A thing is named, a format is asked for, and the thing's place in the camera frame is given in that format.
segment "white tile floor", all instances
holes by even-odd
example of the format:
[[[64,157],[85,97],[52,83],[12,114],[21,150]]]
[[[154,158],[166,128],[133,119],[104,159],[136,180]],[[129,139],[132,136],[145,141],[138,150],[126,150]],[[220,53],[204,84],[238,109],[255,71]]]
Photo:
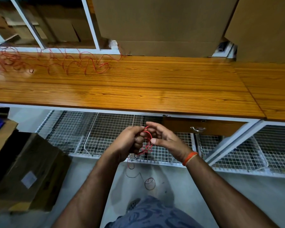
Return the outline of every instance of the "white tile floor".
[[[10,118],[19,122],[20,130],[33,132],[46,114],[47,111],[11,109]],[[57,203],[50,213],[1,214],[0,228],[50,227],[83,184],[95,162],[93,159],[73,159]],[[125,176],[125,171],[129,176],[135,176],[141,172],[144,179],[153,177],[156,188],[153,191],[147,191],[140,176],[128,178]],[[265,211],[280,227],[285,227],[285,179],[228,173],[220,173],[220,175]],[[166,204],[174,204],[204,227],[218,227],[186,169],[136,164],[135,169],[129,170],[126,163],[121,163],[111,187],[101,228],[123,215],[130,201],[148,194],[161,199]]]

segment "bracelet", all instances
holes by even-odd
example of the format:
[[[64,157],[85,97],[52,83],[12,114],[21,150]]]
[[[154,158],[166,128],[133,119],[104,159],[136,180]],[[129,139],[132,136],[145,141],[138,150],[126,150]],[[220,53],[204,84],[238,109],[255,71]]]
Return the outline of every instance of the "bracelet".
[[[183,166],[186,166],[187,162],[192,158],[194,157],[195,155],[197,155],[198,153],[197,152],[191,152],[190,154],[188,154],[188,156],[185,158],[185,161],[183,162]]]

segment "white label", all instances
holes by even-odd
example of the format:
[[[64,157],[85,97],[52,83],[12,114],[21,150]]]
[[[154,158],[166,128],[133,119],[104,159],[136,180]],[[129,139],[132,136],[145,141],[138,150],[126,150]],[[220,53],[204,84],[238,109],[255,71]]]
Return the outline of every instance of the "white label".
[[[36,176],[34,175],[33,172],[30,171],[23,177],[21,182],[25,185],[26,188],[29,189],[36,180],[37,180]]]

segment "silver handle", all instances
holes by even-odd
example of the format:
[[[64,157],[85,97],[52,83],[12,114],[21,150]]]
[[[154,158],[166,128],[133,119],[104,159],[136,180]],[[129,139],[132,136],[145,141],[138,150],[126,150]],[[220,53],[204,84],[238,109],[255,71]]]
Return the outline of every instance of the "silver handle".
[[[203,132],[206,128],[203,127],[197,127],[195,128],[194,126],[190,127],[190,129],[196,131],[196,132]]]

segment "person's left hand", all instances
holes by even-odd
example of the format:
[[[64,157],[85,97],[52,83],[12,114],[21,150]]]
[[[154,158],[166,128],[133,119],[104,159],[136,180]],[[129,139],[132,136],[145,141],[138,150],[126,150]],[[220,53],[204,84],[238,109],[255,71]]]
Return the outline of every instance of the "person's left hand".
[[[128,126],[112,142],[107,150],[117,154],[119,162],[125,161],[130,153],[139,153],[144,141],[144,138],[140,136],[140,132],[144,128],[144,126]]]

